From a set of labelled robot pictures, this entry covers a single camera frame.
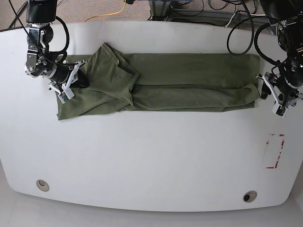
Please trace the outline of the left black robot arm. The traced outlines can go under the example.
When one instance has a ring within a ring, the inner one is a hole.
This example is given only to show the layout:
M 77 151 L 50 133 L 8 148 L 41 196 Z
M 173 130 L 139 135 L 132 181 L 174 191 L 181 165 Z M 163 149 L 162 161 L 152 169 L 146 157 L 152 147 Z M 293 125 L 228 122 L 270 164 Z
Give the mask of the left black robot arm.
M 303 98 L 302 93 L 298 91 L 303 85 L 303 2 L 261 0 L 260 4 L 268 23 L 255 32 L 254 46 L 261 58 L 279 70 L 279 76 L 271 72 L 262 77 L 261 99 L 273 95 L 278 110 L 284 111 L 291 105 L 295 106 L 297 100 Z M 278 44 L 287 54 L 283 61 L 267 57 L 258 46 L 261 31 L 273 25 L 278 28 Z

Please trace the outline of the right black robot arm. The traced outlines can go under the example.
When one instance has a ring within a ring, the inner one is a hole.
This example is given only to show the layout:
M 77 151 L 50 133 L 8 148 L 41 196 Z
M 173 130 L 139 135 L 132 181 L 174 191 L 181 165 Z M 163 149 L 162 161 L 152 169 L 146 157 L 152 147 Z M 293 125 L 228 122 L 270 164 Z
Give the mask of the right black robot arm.
M 82 62 L 67 63 L 67 48 L 70 43 L 70 35 L 65 22 L 56 16 L 56 0 L 29 0 L 27 2 L 26 22 L 31 24 L 27 34 L 27 61 L 26 72 L 37 78 L 49 79 L 59 91 L 71 79 L 70 87 L 87 88 L 88 78 L 80 72 Z M 53 29 L 50 24 L 58 20 L 65 31 L 66 43 L 62 50 L 52 52 L 49 43 L 53 39 Z

